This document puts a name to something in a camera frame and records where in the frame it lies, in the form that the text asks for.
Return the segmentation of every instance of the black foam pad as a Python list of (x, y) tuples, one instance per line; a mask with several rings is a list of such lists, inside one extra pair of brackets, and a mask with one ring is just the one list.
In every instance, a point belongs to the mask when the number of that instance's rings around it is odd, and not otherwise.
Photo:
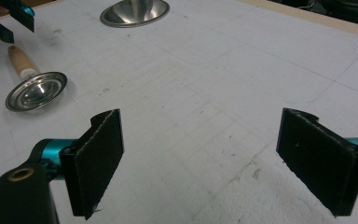
[(74, 216), (89, 219), (124, 153), (119, 110), (91, 119), (91, 128), (60, 153)]
[(358, 146), (318, 123), (284, 108), (277, 152), (334, 216), (349, 216), (358, 194)]

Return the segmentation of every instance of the wooden edge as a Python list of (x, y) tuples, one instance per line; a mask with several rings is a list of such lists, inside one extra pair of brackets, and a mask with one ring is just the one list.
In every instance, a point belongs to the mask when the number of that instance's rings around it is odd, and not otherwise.
[(243, 3), (251, 4), (256, 7), (262, 7), (268, 10), (277, 11), (282, 14), (286, 14), (289, 16), (297, 17), (305, 21), (315, 22), (321, 25), (329, 26), (332, 28), (336, 28), (341, 31), (345, 31), (352, 34), (358, 35), (358, 24), (348, 22), (348, 21), (341, 21), (338, 19), (334, 19), (331, 17), (327, 17), (324, 15), (320, 15), (317, 13), (297, 9), (294, 7), (288, 7), (282, 4), (270, 2), (267, 0), (238, 0)]

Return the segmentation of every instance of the white surface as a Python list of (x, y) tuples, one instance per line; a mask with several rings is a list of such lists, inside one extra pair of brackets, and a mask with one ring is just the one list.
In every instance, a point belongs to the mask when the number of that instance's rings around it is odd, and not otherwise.
[[(88, 223), (358, 223), (358, 200), (333, 217), (275, 152), (283, 107), (358, 136), (358, 35), (233, 0), (169, 0), (162, 20), (117, 29), (99, 22), (115, 2), (36, 8), (34, 34), (0, 20), (42, 72), (69, 78), (50, 105), (8, 111), (20, 81), (0, 42), (0, 175), (120, 108), (126, 153)], [(61, 223), (85, 222), (50, 185)]]

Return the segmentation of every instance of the metal bowl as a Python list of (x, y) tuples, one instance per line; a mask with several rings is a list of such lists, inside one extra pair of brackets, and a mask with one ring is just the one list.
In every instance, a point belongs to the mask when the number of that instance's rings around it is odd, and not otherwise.
[(23, 81), (6, 99), (6, 107), (11, 111), (26, 111), (38, 108), (52, 101), (66, 86), (63, 73), (40, 74)]
[(100, 17), (113, 27), (135, 27), (157, 21), (167, 15), (170, 5), (162, 0), (123, 0), (107, 8)]

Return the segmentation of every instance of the stainless steel bowl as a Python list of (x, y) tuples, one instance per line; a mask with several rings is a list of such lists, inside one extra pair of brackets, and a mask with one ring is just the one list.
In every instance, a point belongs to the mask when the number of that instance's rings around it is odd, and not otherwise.
[(43, 106), (58, 96), (66, 86), (66, 75), (59, 72), (40, 74), (23, 81), (6, 99), (11, 111), (26, 111)]
[(167, 15), (170, 5), (162, 0), (123, 0), (107, 8), (100, 17), (112, 27), (135, 27), (157, 21)]

